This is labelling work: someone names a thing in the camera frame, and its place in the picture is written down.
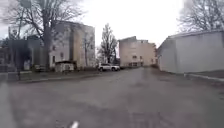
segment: beige building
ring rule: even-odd
[[[50,66],[64,62],[71,68],[95,67],[95,28],[79,23],[58,21],[50,46]]]
[[[148,40],[129,37],[119,40],[121,66],[150,66],[156,64],[156,45]]]

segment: parked car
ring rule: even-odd
[[[120,66],[112,65],[112,64],[99,64],[98,65],[99,71],[111,70],[111,71],[119,71]]]

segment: building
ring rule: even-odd
[[[91,26],[57,21],[50,45],[50,67],[70,61],[74,68],[95,67],[95,29]]]
[[[119,40],[121,66],[150,66],[156,63],[156,45],[136,36]]]
[[[169,36],[158,48],[162,71],[204,72],[224,69],[224,32],[201,31]]]
[[[36,35],[27,37],[28,48],[30,50],[30,65],[45,66],[43,41]]]

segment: wall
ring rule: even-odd
[[[135,62],[143,62],[143,66],[150,66],[156,62],[155,48],[155,44],[148,43],[147,40],[121,41],[119,43],[121,66],[129,66],[129,63]]]
[[[74,59],[77,60],[77,67],[95,67],[95,29],[91,26],[81,25],[79,29],[75,30],[74,38]]]
[[[59,22],[52,32],[53,39],[50,46],[50,66],[55,62],[75,61],[77,67],[95,67],[95,29],[79,23]],[[87,62],[85,62],[85,43],[87,48]]]
[[[140,43],[141,56],[144,66],[156,64],[156,45],[152,43]]]
[[[52,32],[53,39],[50,45],[50,67],[55,66],[53,56],[55,56],[55,62],[70,60],[70,36],[70,24],[61,22],[56,25],[55,30]]]
[[[176,38],[180,72],[224,69],[224,42],[221,32]]]
[[[129,66],[129,63],[140,61],[140,50],[136,41],[120,42],[119,51],[121,66]]]
[[[176,43],[172,39],[167,39],[162,44],[158,61],[161,71],[178,73]]]

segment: sky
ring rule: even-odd
[[[116,39],[137,36],[158,47],[167,36],[177,33],[183,0],[82,0],[80,5],[86,12],[81,22],[95,27],[97,46],[109,23]],[[0,38],[7,36],[7,27],[0,23]]]

